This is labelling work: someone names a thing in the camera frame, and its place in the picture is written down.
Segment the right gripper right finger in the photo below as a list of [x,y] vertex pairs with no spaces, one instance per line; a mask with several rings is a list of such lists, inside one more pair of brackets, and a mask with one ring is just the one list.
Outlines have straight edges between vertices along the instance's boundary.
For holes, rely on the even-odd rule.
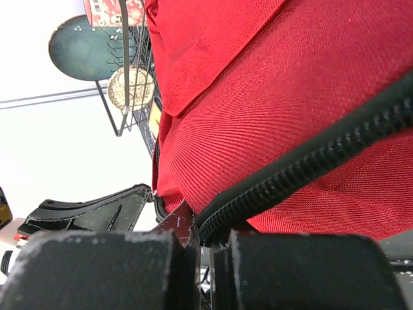
[[379,245],[362,236],[232,231],[212,254],[213,309],[407,309]]

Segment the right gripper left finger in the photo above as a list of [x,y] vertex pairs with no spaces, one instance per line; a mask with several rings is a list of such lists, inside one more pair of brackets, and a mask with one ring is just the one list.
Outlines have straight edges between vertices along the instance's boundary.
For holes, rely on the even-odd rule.
[[199,245],[180,205],[149,232],[40,232],[1,289],[2,309],[197,309]]

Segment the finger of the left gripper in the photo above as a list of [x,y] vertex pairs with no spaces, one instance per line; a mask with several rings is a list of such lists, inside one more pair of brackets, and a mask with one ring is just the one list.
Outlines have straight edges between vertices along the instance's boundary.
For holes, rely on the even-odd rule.
[[151,201],[152,191],[145,184],[85,202],[45,200],[27,216],[24,231],[133,231]]

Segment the red student backpack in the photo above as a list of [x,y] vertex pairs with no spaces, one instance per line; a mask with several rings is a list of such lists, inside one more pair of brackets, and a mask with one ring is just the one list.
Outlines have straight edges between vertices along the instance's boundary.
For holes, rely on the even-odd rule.
[[[411,1],[147,1],[163,111],[152,186],[200,213],[412,70]],[[248,220],[264,233],[412,228],[412,131]]]

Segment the beige patterned plate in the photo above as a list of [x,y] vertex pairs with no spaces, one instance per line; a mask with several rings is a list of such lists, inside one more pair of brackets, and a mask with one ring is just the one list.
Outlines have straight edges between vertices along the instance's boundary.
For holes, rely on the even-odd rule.
[[128,69],[129,101],[126,105],[125,68],[115,71],[108,82],[108,97],[110,102],[120,110],[139,110],[149,104],[154,96],[155,81],[151,74],[143,68],[130,66]]

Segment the teal round plate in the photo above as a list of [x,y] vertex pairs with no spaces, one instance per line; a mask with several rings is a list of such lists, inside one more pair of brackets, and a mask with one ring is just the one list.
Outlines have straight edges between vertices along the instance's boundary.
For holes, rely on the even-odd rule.
[[86,15],[79,15],[58,26],[48,51],[55,67],[71,78],[108,79],[124,66],[123,29],[92,27]]

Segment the pink patterned mug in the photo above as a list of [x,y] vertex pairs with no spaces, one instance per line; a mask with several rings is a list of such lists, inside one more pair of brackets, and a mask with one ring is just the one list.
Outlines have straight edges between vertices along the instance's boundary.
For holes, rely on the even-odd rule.
[[[122,25],[121,5],[117,0],[84,0],[87,19],[92,27],[120,27]],[[144,2],[126,0],[129,26],[147,26]]]

